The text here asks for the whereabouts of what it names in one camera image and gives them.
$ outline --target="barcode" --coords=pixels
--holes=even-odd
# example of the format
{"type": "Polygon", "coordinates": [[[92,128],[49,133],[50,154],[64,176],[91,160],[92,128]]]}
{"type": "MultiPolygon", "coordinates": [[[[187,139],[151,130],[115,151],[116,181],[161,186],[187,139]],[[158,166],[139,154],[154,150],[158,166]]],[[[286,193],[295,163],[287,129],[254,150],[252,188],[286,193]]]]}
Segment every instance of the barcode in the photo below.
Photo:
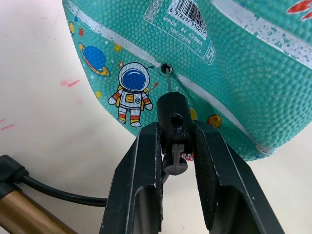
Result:
{"type": "Polygon", "coordinates": [[[201,27],[203,31],[206,31],[205,22],[193,0],[179,0],[179,3],[176,5],[175,10],[186,15],[188,18],[191,19],[191,21],[198,24],[198,26],[201,27]]]}

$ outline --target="barcode label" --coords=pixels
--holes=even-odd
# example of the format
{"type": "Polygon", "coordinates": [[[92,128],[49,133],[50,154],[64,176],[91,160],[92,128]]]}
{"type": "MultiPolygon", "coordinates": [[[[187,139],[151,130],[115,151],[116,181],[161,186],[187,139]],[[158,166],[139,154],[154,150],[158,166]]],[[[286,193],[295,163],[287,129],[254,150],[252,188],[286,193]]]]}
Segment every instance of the barcode label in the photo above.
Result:
{"type": "Polygon", "coordinates": [[[167,13],[206,40],[206,24],[194,0],[172,0],[167,13]]]}

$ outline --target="white surface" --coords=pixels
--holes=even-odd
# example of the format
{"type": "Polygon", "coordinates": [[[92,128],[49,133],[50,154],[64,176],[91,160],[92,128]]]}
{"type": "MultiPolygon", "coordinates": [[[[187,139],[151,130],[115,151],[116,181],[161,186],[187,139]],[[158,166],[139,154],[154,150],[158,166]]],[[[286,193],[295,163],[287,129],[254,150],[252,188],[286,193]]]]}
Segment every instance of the white surface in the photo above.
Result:
{"type": "MultiPolygon", "coordinates": [[[[97,101],[74,49],[61,1],[2,0],[0,154],[34,178],[72,193],[107,196],[135,139],[97,101]],[[80,82],[71,88],[63,80],[80,82]]],[[[312,125],[276,155],[251,162],[286,233],[312,230],[312,125]]],[[[99,231],[104,209],[24,191],[80,234],[99,231]]],[[[193,164],[164,185],[163,233],[204,234],[193,164]]]]}

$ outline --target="astronaut sticker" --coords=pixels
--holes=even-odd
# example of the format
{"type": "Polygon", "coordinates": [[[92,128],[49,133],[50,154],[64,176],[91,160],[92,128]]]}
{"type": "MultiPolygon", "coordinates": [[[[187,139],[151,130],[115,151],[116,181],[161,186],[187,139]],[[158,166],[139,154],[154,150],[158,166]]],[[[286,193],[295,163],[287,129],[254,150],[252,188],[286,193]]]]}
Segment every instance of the astronaut sticker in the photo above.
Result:
{"type": "Polygon", "coordinates": [[[149,68],[145,68],[138,62],[131,62],[124,65],[119,71],[118,89],[108,99],[108,103],[118,107],[118,121],[120,123],[126,123],[127,112],[130,112],[131,126],[141,127],[141,111],[153,109],[153,104],[148,97],[148,92],[152,89],[148,90],[147,88],[150,84],[150,75],[147,71],[149,68]]]}

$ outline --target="astronaut helmet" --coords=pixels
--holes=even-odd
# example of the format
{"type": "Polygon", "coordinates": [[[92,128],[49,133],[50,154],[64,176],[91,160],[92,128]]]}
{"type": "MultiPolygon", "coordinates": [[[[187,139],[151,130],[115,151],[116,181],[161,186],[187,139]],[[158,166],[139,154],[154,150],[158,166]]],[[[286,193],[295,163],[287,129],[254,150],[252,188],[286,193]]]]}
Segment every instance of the astronaut helmet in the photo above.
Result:
{"type": "Polygon", "coordinates": [[[142,64],[131,62],[119,71],[119,83],[124,89],[141,92],[150,84],[150,75],[142,64]]]}

